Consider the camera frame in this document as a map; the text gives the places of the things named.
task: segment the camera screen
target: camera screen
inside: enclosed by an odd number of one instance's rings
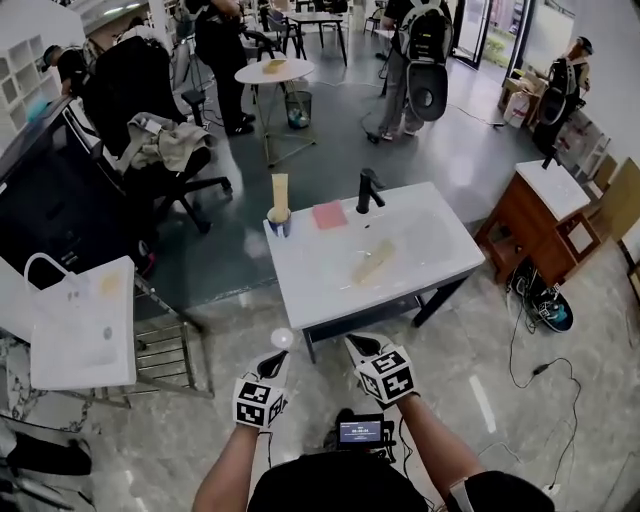
[[[382,424],[379,421],[340,423],[341,443],[375,443],[382,441]]]

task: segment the faucet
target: faucet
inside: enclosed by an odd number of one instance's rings
[[[384,188],[384,184],[380,181],[373,169],[362,169],[360,171],[360,192],[358,194],[358,206],[356,211],[361,214],[369,213],[369,198],[373,197],[378,207],[385,205],[384,200],[373,190],[373,187]]]

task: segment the white ball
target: white ball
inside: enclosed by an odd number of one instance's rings
[[[293,341],[293,333],[286,327],[280,327],[271,333],[271,343],[281,350],[289,350]]]

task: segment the white backpack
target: white backpack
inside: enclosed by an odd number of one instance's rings
[[[413,8],[398,28],[400,54],[411,61],[444,64],[453,44],[453,27],[440,9],[440,0],[411,3]]]

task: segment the sink basin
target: sink basin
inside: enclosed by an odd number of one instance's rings
[[[265,226],[280,289],[293,328],[305,328],[436,285],[482,264],[484,256],[432,183],[383,191],[356,212],[341,201],[348,224],[319,230],[312,210],[292,214],[291,235]],[[395,251],[362,283],[354,271],[383,240]]]

